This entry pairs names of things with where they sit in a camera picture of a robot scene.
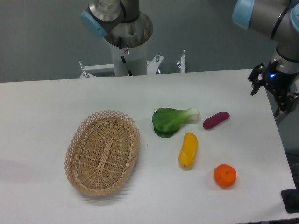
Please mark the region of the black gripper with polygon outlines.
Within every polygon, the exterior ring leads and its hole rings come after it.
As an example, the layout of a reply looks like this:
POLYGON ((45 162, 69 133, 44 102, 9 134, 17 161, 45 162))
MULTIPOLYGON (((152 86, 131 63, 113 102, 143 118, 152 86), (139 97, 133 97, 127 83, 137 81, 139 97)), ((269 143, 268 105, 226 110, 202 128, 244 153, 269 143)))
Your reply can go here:
POLYGON ((248 80, 251 82, 251 96, 258 93, 260 87, 270 92, 277 103, 277 109, 273 116, 294 111, 299 104, 299 94, 291 92, 291 86, 299 75, 299 62, 290 62, 285 59, 277 59, 269 62, 265 69, 264 64, 253 68, 248 80))

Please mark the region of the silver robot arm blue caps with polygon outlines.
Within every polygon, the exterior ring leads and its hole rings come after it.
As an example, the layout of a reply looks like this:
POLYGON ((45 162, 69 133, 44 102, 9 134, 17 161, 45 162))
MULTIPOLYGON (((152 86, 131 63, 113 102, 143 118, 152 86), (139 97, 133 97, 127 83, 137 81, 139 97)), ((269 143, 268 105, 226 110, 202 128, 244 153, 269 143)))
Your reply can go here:
MULTIPOLYGON (((264 87, 277 103, 275 116, 290 113, 299 102, 291 85, 299 74, 299 3, 296 0, 239 0, 232 15, 243 29, 276 41, 268 65, 256 66, 249 75, 252 94, 264 87)), ((162 56, 145 58, 146 42, 153 33, 151 19, 137 0, 92 0, 81 21, 95 37, 109 44, 116 76, 156 74, 162 56)))

